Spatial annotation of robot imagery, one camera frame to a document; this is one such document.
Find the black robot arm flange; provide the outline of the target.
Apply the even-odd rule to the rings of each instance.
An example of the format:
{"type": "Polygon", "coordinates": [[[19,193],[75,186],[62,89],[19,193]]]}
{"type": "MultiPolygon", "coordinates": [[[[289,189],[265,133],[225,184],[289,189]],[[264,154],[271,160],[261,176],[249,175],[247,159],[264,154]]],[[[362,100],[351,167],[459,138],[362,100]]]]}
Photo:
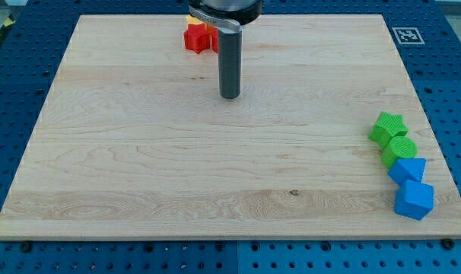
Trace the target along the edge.
{"type": "Polygon", "coordinates": [[[189,0],[189,13],[228,33],[239,33],[262,13],[263,0],[189,0]]]}

